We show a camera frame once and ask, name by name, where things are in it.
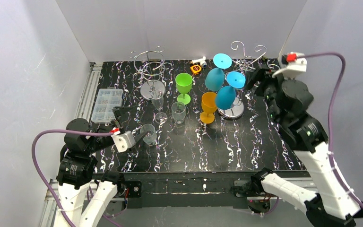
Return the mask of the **blue plastic wine glass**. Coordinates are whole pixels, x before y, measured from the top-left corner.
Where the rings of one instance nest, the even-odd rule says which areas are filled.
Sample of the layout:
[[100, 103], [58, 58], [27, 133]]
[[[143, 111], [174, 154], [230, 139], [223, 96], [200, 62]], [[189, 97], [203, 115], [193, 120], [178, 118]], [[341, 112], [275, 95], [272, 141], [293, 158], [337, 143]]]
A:
[[228, 85], [222, 87], [215, 98], [218, 109], [222, 110], [231, 108], [236, 98], [236, 90], [243, 89], [246, 83], [246, 77], [239, 71], [230, 71], [226, 73], [225, 80]]
[[218, 53], [213, 57], [215, 68], [211, 69], [206, 76], [205, 86], [210, 91], [216, 92], [223, 86], [225, 80], [224, 70], [232, 65], [232, 59], [225, 53]]

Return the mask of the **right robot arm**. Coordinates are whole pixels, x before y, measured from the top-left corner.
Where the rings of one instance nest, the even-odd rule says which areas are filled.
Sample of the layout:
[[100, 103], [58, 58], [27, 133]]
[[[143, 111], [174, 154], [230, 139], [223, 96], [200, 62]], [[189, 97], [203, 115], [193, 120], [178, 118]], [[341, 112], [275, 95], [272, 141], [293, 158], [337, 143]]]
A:
[[351, 197], [328, 148], [324, 128], [307, 113], [313, 101], [307, 85], [262, 68], [249, 76], [247, 89], [253, 87], [255, 95], [264, 98], [279, 135], [304, 164], [317, 190], [304, 189], [263, 168], [251, 177], [249, 193], [269, 193], [285, 200], [315, 227], [354, 227], [355, 220], [363, 218], [363, 202]]

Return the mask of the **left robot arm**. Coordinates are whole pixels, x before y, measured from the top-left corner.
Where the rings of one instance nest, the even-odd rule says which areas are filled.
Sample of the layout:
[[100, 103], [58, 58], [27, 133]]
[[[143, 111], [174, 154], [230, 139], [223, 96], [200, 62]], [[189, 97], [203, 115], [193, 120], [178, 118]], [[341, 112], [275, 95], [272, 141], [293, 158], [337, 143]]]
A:
[[93, 173], [98, 163], [95, 152], [115, 146], [119, 153], [130, 150], [146, 133], [134, 136], [121, 125], [121, 115], [137, 108], [114, 107], [114, 119], [109, 125], [94, 129], [84, 118], [76, 118], [66, 126], [65, 145], [57, 181], [61, 208], [57, 211], [54, 226], [68, 226], [65, 215], [77, 227], [95, 227], [117, 193], [128, 194], [124, 175], [107, 170], [96, 180], [97, 190], [84, 206], [84, 197], [90, 192]]

